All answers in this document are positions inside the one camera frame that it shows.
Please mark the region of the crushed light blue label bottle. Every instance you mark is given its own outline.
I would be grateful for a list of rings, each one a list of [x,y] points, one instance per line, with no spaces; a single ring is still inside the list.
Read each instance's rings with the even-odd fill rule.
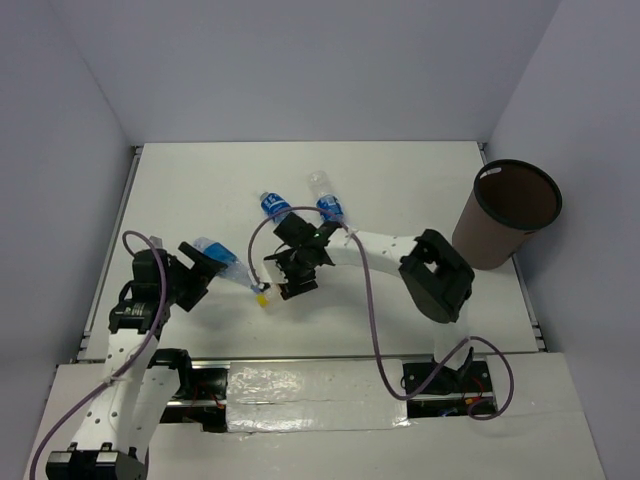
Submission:
[[[226,265],[226,269],[220,273],[222,278],[247,287],[255,294],[261,292],[260,287],[251,278],[249,268],[220,242],[207,237],[199,237],[192,242],[192,246],[209,258]]]

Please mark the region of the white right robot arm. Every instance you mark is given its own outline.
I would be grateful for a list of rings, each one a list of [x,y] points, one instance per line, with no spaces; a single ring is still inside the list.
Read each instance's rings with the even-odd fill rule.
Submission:
[[[475,273],[441,233],[426,229],[417,236],[384,235],[356,231],[337,221],[315,226],[291,212],[274,234],[286,248],[266,256],[263,265],[284,300],[317,288],[319,267],[363,269],[375,361],[393,398],[412,399],[433,380],[447,391],[456,391],[468,381],[474,348],[466,317]],[[402,280],[419,313],[433,323],[436,365],[411,393],[397,392],[384,370],[374,312],[373,271]]]

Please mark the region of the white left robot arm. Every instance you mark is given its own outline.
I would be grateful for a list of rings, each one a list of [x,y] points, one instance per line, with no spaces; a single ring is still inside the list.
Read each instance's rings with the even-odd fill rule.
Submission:
[[[195,388],[183,349],[159,340],[172,306],[193,309],[225,264],[186,242],[191,266],[149,244],[132,256],[132,277],[109,313],[109,340],[101,383],[79,405],[87,409],[69,445],[46,461],[49,479],[144,479],[149,445],[167,402]]]

